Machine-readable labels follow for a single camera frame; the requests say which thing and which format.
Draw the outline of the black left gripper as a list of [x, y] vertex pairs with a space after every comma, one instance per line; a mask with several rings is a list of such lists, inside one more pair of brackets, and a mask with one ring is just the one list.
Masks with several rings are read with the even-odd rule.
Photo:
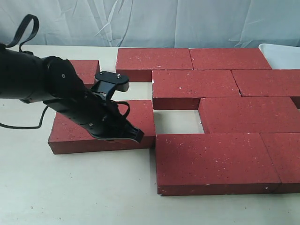
[[75, 97], [44, 101], [44, 104], [84, 128], [100, 140], [129, 139], [140, 143], [144, 132], [133, 126], [127, 116], [127, 102], [106, 101], [87, 91]]

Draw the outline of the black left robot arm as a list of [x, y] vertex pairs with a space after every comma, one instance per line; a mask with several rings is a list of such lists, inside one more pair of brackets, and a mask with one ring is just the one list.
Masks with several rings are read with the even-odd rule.
[[0, 47], [0, 97], [24, 103], [43, 102], [100, 140], [129, 139], [140, 142], [143, 131], [120, 113], [116, 91], [129, 88], [126, 75], [102, 71], [87, 88], [72, 63], [59, 57], [39, 58], [31, 52]]

